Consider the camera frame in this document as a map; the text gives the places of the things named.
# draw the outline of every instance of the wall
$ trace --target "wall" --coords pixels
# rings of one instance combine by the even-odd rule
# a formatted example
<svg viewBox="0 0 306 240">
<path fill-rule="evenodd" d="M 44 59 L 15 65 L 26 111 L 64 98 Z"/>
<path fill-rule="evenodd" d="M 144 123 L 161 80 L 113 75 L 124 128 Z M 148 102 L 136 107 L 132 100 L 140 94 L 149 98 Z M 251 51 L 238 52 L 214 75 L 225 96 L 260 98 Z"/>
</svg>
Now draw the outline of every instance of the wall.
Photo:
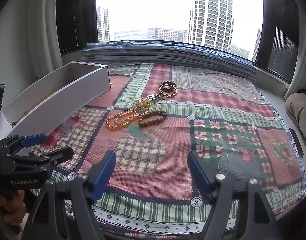
<svg viewBox="0 0 306 240">
<path fill-rule="evenodd" d="M 36 80 L 28 47 L 28 1 L 9 0 L 0 12 L 0 84 L 5 84 L 3 108 Z"/>
</svg>

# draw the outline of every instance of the blue fabric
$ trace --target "blue fabric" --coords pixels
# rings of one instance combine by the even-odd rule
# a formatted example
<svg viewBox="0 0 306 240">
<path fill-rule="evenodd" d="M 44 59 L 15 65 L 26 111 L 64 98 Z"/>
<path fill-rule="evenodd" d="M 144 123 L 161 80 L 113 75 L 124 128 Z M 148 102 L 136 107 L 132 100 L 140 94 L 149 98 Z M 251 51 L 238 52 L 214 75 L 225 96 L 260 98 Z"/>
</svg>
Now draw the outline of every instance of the blue fabric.
<svg viewBox="0 0 306 240">
<path fill-rule="evenodd" d="M 82 61 L 128 60 L 208 68 L 256 81 L 256 69 L 246 59 L 188 43 L 173 41 L 111 41 L 88 43 Z"/>
</svg>

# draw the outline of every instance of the dark bead bracelet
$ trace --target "dark bead bracelet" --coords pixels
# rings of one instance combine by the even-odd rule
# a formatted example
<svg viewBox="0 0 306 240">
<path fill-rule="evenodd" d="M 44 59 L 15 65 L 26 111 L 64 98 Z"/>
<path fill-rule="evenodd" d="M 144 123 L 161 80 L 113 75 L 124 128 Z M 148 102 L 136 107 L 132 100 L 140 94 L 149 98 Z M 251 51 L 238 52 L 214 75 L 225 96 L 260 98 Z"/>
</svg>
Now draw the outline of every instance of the dark bead bracelet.
<svg viewBox="0 0 306 240">
<path fill-rule="evenodd" d="M 161 117 L 159 117 L 157 119 L 148 120 L 147 122 L 143 121 L 143 119 L 149 118 L 150 116 L 153 116 L 153 115 L 160 115 Z M 156 111 L 152 111 L 152 112 L 149 111 L 146 114 L 143 114 L 142 116 L 140 116 L 139 126 L 141 128 L 143 128 L 143 127 L 151 126 L 153 124 L 162 123 L 162 122 L 164 122 L 166 117 L 167 117 L 167 113 L 163 110 L 156 110 Z"/>
<path fill-rule="evenodd" d="M 163 86 L 163 85 L 172 85 L 174 87 L 176 87 L 176 84 L 174 82 L 171 82 L 171 81 L 164 81 L 160 84 L 160 87 Z M 173 87 L 162 87 L 161 89 L 163 92 L 172 92 L 173 91 Z"/>
</svg>

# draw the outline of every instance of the tall building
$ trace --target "tall building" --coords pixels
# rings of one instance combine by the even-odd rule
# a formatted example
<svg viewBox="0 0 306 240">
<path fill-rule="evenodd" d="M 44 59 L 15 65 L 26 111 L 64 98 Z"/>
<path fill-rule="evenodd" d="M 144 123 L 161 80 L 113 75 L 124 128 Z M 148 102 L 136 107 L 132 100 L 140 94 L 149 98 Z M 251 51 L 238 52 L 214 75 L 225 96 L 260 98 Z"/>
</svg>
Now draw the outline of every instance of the tall building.
<svg viewBox="0 0 306 240">
<path fill-rule="evenodd" d="M 233 20 L 232 0 L 193 0 L 188 43 L 230 51 Z"/>
<path fill-rule="evenodd" d="M 261 39 L 261 32 L 262 32 L 262 30 L 258 29 L 257 39 L 255 41 L 253 55 L 250 53 L 250 56 L 249 56 L 249 60 L 252 60 L 254 62 L 255 62 L 255 59 L 257 58 L 257 54 L 258 54 L 258 49 L 259 49 L 259 44 L 260 44 L 260 39 Z"/>
<path fill-rule="evenodd" d="M 97 36 L 99 38 L 99 42 L 112 41 L 113 38 L 111 38 L 110 28 L 109 28 L 109 10 L 97 7 L 96 19 L 97 19 Z"/>
<path fill-rule="evenodd" d="M 187 30 L 155 28 L 155 39 L 163 41 L 186 42 Z"/>
</svg>

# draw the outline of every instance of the curtain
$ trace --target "curtain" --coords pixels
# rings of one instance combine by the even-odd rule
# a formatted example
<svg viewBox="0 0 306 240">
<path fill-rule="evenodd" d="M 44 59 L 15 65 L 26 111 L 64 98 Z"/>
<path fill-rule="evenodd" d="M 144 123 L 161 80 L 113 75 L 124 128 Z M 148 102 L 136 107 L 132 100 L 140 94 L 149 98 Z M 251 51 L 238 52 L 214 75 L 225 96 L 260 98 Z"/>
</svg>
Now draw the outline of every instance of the curtain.
<svg viewBox="0 0 306 240">
<path fill-rule="evenodd" d="M 63 65 L 56 29 L 56 0 L 30 0 L 28 42 L 35 75 L 40 78 Z"/>
<path fill-rule="evenodd" d="M 306 4 L 303 0 L 295 0 L 299 10 L 299 46 L 294 75 L 287 93 L 287 99 L 299 89 L 306 89 Z"/>
</svg>

